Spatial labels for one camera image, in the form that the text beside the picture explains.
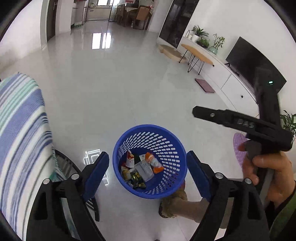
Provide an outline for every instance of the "orange snack package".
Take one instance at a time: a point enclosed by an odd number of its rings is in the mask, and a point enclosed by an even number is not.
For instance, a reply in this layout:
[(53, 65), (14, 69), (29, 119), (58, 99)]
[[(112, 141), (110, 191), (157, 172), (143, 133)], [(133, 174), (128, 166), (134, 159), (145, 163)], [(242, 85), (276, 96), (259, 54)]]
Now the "orange snack package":
[(153, 156), (153, 154), (147, 152), (145, 155), (145, 160), (153, 167), (153, 172), (155, 174), (164, 170), (163, 165)]

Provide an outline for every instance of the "blue plastic basket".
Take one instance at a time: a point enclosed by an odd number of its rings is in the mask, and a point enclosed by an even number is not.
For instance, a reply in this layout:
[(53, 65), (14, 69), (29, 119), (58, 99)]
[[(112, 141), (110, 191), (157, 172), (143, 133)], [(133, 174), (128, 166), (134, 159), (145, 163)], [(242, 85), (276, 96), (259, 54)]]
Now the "blue plastic basket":
[[(165, 168), (146, 182), (145, 190), (132, 189), (120, 174), (127, 150), (138, 155), (153, 153)], [(167, 129), (155, 125), (135, 126), (117, 141), (113, 151), (113, 168), (120, 183), (132, 194), (148, 199), (163, 198), (174, 193), (183, 183), (187, 173), (186, 152), (178, 138)]]

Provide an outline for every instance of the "hand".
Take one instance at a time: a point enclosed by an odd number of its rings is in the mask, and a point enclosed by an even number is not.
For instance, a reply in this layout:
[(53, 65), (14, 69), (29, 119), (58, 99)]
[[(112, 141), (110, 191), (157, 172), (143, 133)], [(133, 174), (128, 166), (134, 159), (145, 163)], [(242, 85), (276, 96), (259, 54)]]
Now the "hand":
[[(245, 151), (244, 145), (241, 145), (239, 150)], [(267, 193), (267, 199), (274, 202), (275, 208), (277, 208), (293, 193), (295, 188), (291, 161), (284, 152), (259, 155), (254, 157), (252, 162), (246, 156), (242, 164), (244, 178), (250, 178), (253, 184), (257, 185), (259, 178), (254, 174), (255, 166), (275, 170), (274, 178)]]

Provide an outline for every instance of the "blue striped fabric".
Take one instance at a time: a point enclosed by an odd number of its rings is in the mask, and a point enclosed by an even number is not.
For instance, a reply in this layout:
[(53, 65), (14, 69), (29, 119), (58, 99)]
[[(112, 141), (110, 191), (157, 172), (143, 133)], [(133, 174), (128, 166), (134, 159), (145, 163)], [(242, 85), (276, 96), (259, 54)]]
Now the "blue striped fabric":
[(41, 90), (18, 73), (0, 82), (0, 209), (25, 240), (42, 181), (64, 180), (52, 146)]

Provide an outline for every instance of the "white tile floor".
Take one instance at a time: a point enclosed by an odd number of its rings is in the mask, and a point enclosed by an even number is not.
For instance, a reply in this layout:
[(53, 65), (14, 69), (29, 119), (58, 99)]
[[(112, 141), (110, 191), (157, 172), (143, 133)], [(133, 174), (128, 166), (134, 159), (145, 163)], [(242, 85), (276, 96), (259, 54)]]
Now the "white tile floor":
[[(101, 33), (101, 43), (95, 43), (99, 49), (92, 49), (93, 33)], [(111, 41), (108, 37), (103, 41), (104, 33), (110, 33)], [(186, 64), (159, 53), (156, 38), (155, 33), (113, 23), (86, 23), (0, 73), (3, 79), (20, 71), (37, 81), (54, 145), (77, 166), (84, 167), (85, 151), (100, 148), (109, 154), (109, 184), (100, 185), (97, 192), (101, 216), (97, 225), (107, 241), (185, 241), (198, 226), (185, 218), (161, 218), (159, 200), (136, 197), (116, 179), (113, 148), (135, 125), (163, 126), (215, 172), (242, 177), (232, 146), (235, 131), (191, 114), (195, 105), (214, 109), (226, 105), (218, 95), (203, 92), (194, 81), (194, 70), (187, 73)], [(186, 192), (190, 201), (200, 200), (189, 173)]]

